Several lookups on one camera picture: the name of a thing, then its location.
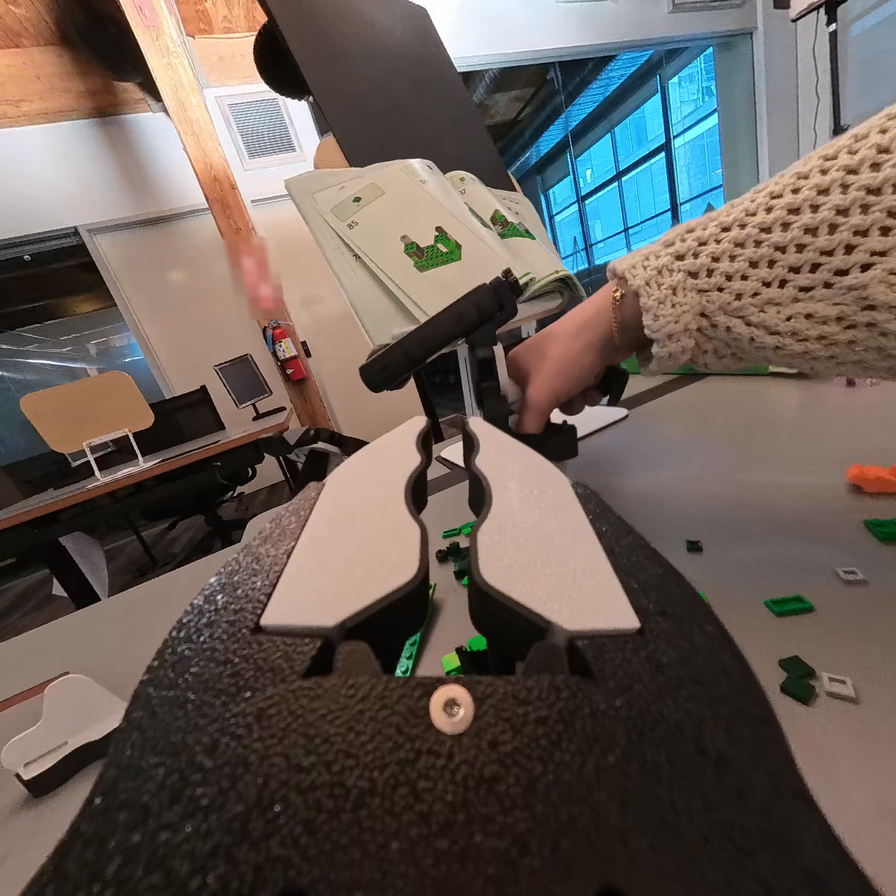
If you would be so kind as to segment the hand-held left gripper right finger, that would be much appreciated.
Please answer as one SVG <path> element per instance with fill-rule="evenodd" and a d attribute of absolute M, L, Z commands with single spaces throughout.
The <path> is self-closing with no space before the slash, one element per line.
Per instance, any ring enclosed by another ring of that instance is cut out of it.
<path fill-rule="evenodd" d="M 641 622 L 571 481 L 552 461 L 481 418 L 463 433 L 469 618 L 502 664 L 536 644 L 632 635 Z"/>

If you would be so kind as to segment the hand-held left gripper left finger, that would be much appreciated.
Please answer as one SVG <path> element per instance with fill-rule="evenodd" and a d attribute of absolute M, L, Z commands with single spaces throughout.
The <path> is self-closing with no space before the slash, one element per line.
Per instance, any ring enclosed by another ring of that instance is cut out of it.
<path fill-rule="evenodd" d="M 265 633 L 366 643 L 397 662 L 429 607 L 432 436 L 416 417 L 347 458 L 315 507 L 260 618 Z"/>

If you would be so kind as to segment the person's right forearm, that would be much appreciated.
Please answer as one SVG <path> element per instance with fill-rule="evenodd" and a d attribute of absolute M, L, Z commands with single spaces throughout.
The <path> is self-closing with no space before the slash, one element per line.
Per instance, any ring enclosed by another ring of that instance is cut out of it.
<path fill-rule="evenodd" d="M 895 376 L 895 107 L 609 265 L 651 368 Z"/>

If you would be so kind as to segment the person's right hand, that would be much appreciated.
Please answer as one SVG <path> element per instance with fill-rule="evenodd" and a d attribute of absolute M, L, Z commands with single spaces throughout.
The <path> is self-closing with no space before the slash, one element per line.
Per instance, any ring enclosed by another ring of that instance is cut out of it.
<path fill-rule="evenodd" d="M 556 409 L 577 413 L 606 369 L 625 359 L 613 329 L 613 297 L 611 284 L 600 288 L 509 353 L 507 372 L 521 390 L 519 433 L 541 433 Z"/>

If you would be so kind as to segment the open instruction booklet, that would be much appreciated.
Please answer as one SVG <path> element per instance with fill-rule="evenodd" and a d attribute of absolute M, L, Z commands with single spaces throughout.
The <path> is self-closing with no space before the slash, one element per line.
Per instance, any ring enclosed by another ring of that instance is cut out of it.
<path fill-rule="evenodd" d="M 521 285 L 513 325 L 586 297 L 530 200 L 472 173 L 402 160 L 308 171 L 285 188 L 373 346 L 507 270 Z"/>

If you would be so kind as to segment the red fire extinguisher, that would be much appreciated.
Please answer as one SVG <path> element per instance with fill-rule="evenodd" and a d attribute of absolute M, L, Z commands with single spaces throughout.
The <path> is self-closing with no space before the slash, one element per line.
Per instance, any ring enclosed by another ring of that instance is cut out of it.
<path fill-rule="evenodd" d="M 308 378 L 304 356 L 287 333 L 283 323 L 270 320 L 263 325 L 263 335 L 272 357 L 287 382 L 300 383 Z"/>

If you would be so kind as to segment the black office chair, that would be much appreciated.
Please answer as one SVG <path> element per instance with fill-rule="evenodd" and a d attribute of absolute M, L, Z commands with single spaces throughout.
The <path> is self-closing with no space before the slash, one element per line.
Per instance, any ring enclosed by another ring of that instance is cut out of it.
<path fill-rule="evenodd" d="M 233 545 L 236 523 L 226 521 L 220 507 L 255 480 L 264 461 L 258 442 L 248 442 L 203 461 L 154 476 L 147 482 L 147 497 L 140 506 L 142 520 L 171 520 L 169 529 L 201 517 L 222 547 Z"/>

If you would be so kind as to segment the small tablet monitor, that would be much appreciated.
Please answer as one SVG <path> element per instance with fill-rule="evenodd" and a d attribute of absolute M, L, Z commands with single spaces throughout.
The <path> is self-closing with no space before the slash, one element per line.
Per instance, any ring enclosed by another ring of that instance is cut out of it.
<path fill-rule="evenodd" d="M 253 422 L 266 420 L 287 411 L 286 407 L 267 410 L 259 402 L 273 397 L 273 390 L 251 353 L 215 364 L 213 370 L 238 409 L 252 409 Z"/>

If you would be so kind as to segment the black case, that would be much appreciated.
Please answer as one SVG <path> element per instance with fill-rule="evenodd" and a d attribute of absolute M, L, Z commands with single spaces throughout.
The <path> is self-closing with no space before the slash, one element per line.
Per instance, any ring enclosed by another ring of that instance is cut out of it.
<path fill-rule="evenodd" d="M 149 407 L 153 413 L 152 424 L 135 433 L 136 445 L 143 456 L 226 430 L 206 385 L 153 401 Z"/>

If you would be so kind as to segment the wooden desk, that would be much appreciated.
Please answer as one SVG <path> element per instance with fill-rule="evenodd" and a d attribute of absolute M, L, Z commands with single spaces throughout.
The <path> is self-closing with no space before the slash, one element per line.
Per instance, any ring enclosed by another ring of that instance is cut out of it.
<path fill-rule="evenodd" d="M 211 435 L 205 436 L 164 452 L 152 454 L 147 463 L 142 466 L 130 469 L 120 468 L 110 477 L 100 479 L 95 476 L 70 487 L 51 489 L 3 509 L 1 531 L 83 504 L 118 489 L 144 482 L 154 476 L 161 476 L 176 469 L 205 462 L 209 458 L 236 450 L 263 437 L 284 433 L 288 431 L 296 418 L 295 410 L 287 409 L 260 421 L 255 421 L 249 429 L 239 432 L 228 430 L 217 441 L 212 441 Z"/>

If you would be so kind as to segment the black board panel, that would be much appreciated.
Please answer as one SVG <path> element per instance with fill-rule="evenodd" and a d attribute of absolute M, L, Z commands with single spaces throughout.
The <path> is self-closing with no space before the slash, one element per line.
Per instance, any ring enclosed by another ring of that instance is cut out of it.
<path fill-rule="evenodd" d="M 261 1 L 347 163 L 424 160 L 514 189 L 428 11 L 405 1 Z"/>

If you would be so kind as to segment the large paned window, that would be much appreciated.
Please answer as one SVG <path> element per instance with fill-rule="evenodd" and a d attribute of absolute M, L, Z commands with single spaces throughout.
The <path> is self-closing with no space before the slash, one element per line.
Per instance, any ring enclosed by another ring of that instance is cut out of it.
<path fill-rule="evenodd" d="M 657 240 L 725 201 L 710 44 L 617 55 L 529 150 L 546 230 L 575 273 Z"/>

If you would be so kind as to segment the tan board acrylic stand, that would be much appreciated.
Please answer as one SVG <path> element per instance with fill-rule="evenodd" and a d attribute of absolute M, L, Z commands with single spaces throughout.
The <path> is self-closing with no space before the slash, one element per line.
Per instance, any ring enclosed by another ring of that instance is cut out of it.
<path fill-rule="evenodd" d="M 143 457 L 135 434 L 152 426 L 154 414 L 133 378 L 109 371 L 73 383 L 32 392 L 20 408 L 50 449 L 61 454 L 83 453 L 98 482 L 116 479 L 156 464 Z M 126 438 L 135 462 L 118 472 L 102 471 L 96 447 Z"/>

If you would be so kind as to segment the black fuzzy microphone cover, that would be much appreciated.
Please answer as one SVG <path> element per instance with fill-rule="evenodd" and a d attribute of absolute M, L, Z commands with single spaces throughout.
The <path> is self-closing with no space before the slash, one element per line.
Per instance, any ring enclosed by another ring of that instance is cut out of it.
<path fill-rule="evenodd" d="M 306 101 L 312 91 L 279 28 L 266 20 L 252 42 L 252 60 L 263 83 L 284 98 Z"/>

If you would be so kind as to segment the white plastic part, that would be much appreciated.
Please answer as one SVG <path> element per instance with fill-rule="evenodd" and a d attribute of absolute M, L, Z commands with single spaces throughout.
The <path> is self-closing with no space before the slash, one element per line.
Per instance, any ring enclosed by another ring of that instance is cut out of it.
<path fill-rule="evenodd" d="M 106 758 L 127 706 L 92 678 L 61 676 L 44 690 L 37 723 L 3 746 L 2 767 L 43 798 Z"/>

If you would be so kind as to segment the black light stand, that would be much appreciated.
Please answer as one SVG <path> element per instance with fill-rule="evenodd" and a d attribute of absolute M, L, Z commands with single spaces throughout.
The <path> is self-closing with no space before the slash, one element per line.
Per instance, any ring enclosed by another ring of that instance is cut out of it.
<path fill-rule="evenodd" d="M 842 115 L 839 59 L 839 15 L 840 9 L 846 4 L 847 1 L 790 1 L 789 5 L 789 17 L 793 23 L 812 14 L 820 14 L 823 17 L 827 35 L 832 137 L 835 138 L 848 129 Z"/>

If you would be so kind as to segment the wall vent grille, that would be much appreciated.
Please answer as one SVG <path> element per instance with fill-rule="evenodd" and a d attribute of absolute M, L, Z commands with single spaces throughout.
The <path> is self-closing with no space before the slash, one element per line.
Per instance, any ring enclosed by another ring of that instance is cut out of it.
<path fill-rule="evenodd" d="M 269 91 L 217 97 L 243 168 L 247 171 L 303 164 L 307 157 L 286 102 Z"/>

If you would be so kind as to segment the wooden post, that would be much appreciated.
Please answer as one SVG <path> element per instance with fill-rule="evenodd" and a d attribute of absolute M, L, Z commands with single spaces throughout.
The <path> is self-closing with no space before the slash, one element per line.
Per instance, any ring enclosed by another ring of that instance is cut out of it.
<path fill-rule="evenodd" d="M 297 381 L 285 378 L 287 396 L 299 421 L 312 427 L 330 427 L 329 409 L 291 320 L 279 277 L 211 118 L 176 3 L 122 1 L 118 6 L 196 175 L 251 318 L 261 330 L 277 321 L 301 358 L 305 376 Z"/>

